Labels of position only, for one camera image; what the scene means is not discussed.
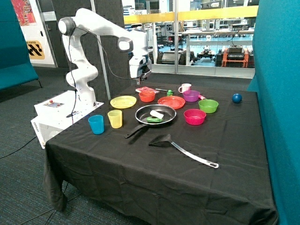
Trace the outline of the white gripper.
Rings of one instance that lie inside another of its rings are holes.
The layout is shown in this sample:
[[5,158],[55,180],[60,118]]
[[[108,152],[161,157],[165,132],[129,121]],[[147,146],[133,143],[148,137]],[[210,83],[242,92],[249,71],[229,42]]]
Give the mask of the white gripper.
[[137,85],[151,74],[152,63],[148,56],[133,56],[129,60],[130,77],[137,80]]

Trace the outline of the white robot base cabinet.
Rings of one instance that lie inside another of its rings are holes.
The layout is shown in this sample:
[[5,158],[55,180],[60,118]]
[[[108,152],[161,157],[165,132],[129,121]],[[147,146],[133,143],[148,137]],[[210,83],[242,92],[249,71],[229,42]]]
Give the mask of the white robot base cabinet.
[[104,104],[84,105],[78,97],[78,93],[68,90],[34,105],[37,117],[31,120],[31,124],[42,149],[48,140]]

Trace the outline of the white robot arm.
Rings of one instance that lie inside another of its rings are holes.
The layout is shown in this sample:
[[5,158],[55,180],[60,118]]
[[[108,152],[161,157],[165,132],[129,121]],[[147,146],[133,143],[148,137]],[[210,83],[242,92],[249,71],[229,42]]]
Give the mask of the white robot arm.
[[81,105],[96,105],[94,89],[88,85],[88,82],[98,76],[98,69],[87,60],[80,41],[81,36],[86,33],[117,37],[119,50],[133,54],[129,60],[129,71],[130,77],[135,79],[137,84],[150,75],[151,60],[148,54],[146,31],[142,29],[125,30],[85,8],[77,10],[74,17],[60,19],[58,27],[62,34],[67,57],[77,66],[67,74],[67,82],[76,88],[78,102]]

